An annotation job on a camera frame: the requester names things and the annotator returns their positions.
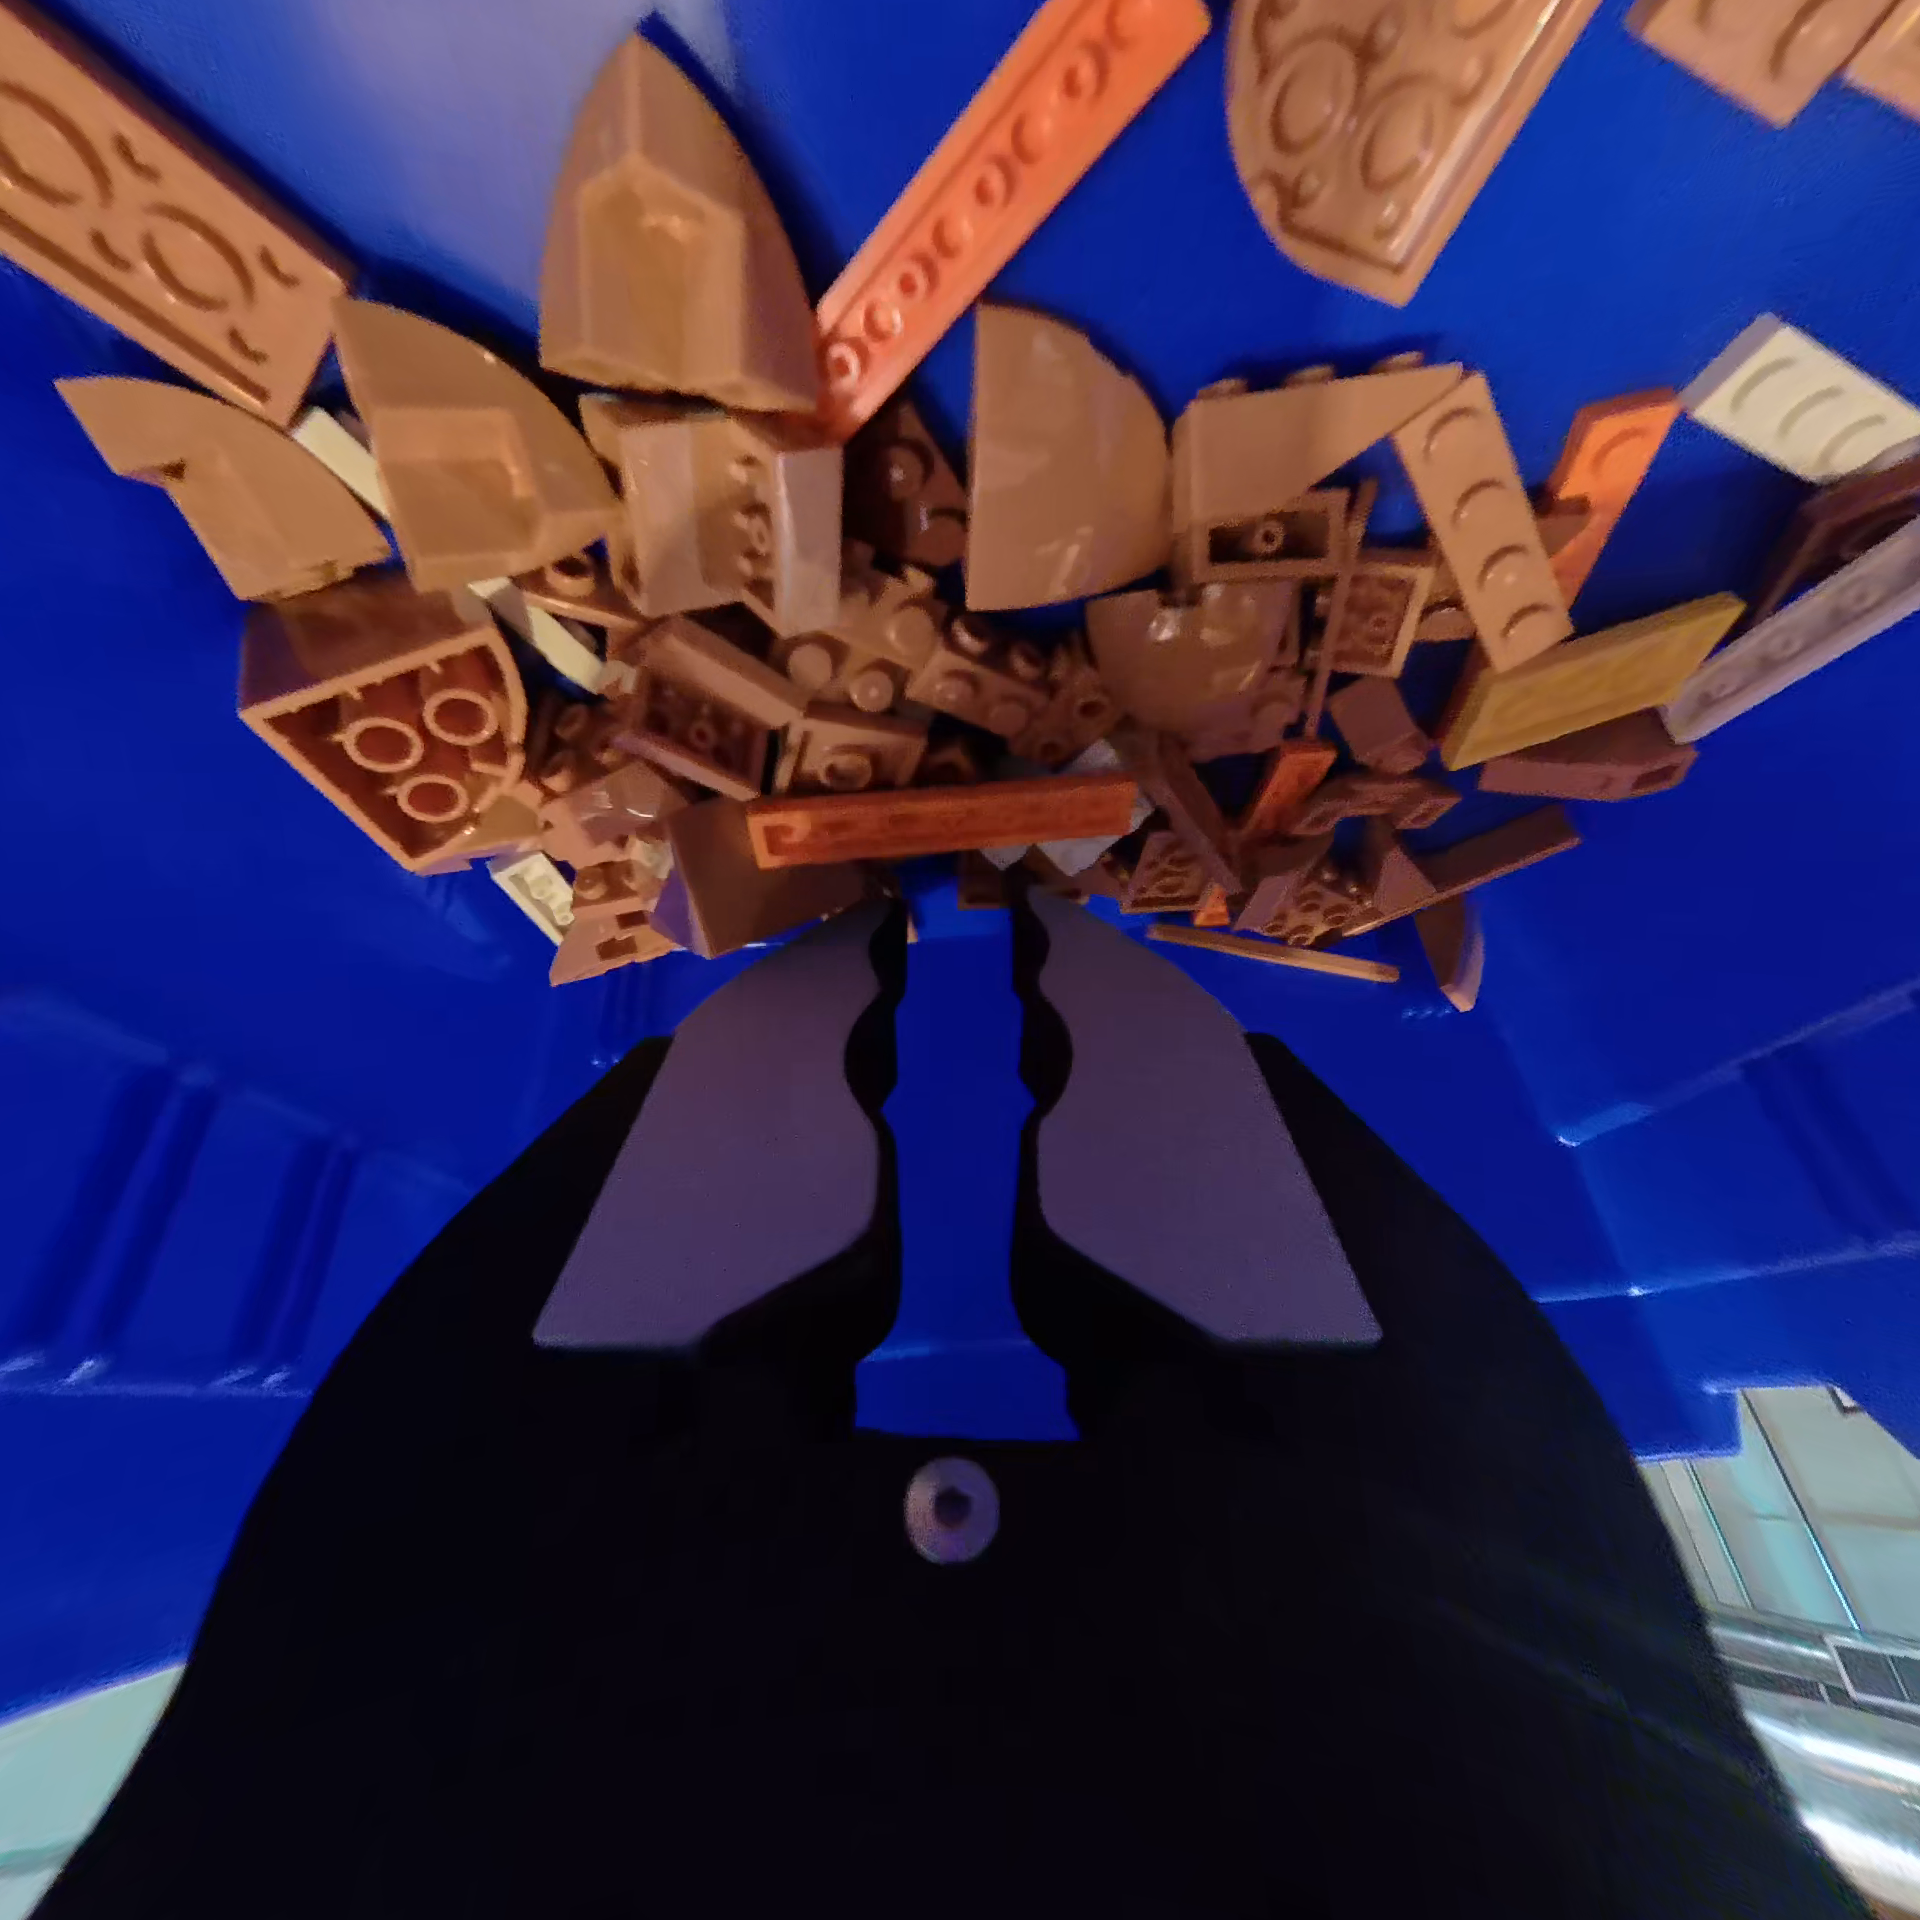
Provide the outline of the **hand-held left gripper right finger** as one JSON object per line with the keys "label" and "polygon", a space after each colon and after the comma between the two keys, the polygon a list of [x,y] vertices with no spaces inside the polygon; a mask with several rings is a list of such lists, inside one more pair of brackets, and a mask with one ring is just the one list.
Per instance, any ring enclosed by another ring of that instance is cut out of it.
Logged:
{"label": "hand-held left gripper right finger", "polygon": [[1046,1230],[1198,1332],[1371,1351],[1381,1321],[1244,1023],[1114,925],[1020,901]]}

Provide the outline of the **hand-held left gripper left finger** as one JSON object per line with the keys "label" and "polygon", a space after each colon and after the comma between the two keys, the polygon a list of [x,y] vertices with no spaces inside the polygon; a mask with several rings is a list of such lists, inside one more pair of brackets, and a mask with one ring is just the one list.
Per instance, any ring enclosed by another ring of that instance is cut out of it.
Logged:
{"label": "hand-held left gripper left finger", "polygon": [[542,1306],[542,1351],[688,1356],[868,1235],[898,1285],[903,956],[903,901],[865,901],[687,1015]]}

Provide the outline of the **pile of lego pieces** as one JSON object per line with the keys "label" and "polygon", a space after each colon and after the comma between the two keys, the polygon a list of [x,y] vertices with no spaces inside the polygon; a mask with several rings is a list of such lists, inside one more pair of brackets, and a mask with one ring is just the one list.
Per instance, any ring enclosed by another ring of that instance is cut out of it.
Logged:
{"label": "pile of lego pieces", "polygon": [[833,284],[657,37],[549,194],[535,358],[400,303],[47,6],[5,6],[5,263],[175,379],[56,384],[246,609],[244,725],[404,874],[476,859],[549,979],[719,960],[953,859],[1157,944],[1355,979],[1561,807],[1915,613],[1915,396],[1780,316],[1602,396],[1541,490],[1480,371],[1217,379],[1176,423],[994,283],[1204,43],[1040,6]]}

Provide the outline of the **blue plastic bin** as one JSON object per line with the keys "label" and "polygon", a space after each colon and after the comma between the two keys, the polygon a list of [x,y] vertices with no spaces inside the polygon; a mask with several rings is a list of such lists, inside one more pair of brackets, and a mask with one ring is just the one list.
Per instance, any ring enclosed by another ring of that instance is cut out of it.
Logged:
{"label": "blue plastic bin", "polygon": [[[282,205],[526,350],[549,188],[637,26],[719,95],[814,284],[1031,6],[56,6]],[[1000,300],[1163,410],[1351,350],[1480,371],[1527,479],[1587,401],[1780,316],[1915,396],[1915,122],[1766,129],[1604,6],[1404,312],[1259,233],[1217,26]],[[482,876],[409,876],[233,713],[244,606],[59,375],[158,375],[5,267],[5,1717],[184,1661],[233,1529],[378,1289],[727,969],[553,993]],[[1915,622],[1581,809],[1480,901],[1486,989],[1192,956],[1551,1304],[1633,1453],[1735,1387],[1848,1387],[1915,1450]]]}

